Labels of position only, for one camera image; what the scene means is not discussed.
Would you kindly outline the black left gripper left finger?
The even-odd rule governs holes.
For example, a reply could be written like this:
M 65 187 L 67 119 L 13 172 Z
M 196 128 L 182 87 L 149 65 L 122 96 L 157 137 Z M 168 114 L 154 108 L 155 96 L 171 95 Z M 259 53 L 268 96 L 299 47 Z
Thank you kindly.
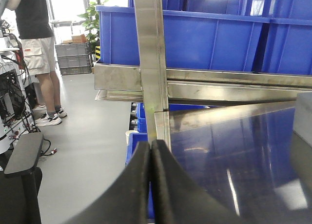
M 138 142 L 119 177 L 67 224 L 146 224 L 148 222 L 150 145 Z

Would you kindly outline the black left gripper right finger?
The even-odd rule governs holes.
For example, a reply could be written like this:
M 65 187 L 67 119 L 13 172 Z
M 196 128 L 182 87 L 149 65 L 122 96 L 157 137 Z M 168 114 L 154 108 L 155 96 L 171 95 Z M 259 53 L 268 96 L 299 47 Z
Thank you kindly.
M 151 146 L 152 197 L 157 224 L 244 224 L 197 185 L 176 161 L 165 141 Z

